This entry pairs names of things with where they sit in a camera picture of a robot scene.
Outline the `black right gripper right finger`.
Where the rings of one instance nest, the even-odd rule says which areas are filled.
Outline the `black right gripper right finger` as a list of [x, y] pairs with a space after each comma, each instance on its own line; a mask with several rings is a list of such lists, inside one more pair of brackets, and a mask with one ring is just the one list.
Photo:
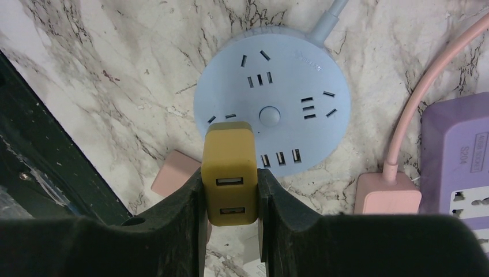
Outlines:
[[321, 215], [258, 171], [267, 276], [487, 276], [488, 258], [445, 215]]

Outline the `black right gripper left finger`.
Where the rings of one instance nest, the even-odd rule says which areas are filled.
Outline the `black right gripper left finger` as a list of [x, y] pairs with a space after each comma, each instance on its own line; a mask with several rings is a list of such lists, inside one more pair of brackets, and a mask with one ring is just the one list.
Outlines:
[[85, 216], [1, 221], [2, 276], [203, 276], [201, 174], [120, 225]]

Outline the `pink plug adapter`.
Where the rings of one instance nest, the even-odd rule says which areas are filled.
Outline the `pink plug adapter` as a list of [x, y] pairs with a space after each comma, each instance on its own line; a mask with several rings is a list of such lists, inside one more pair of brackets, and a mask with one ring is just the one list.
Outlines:
[[201, 162], [174, 150], [157, 173], [151, 190], [161, 197], [168, 197], [180, 189], [200, 166]]

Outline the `yellow plug adapter front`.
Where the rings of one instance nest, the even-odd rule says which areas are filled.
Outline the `yellow plug adapter front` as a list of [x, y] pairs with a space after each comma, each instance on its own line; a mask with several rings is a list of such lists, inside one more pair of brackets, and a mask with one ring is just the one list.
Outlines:
[[239, 226], [257, 220], [258, 166], [250, 124], [211, 124], [204, 140], [201, 178], [212, 225]]

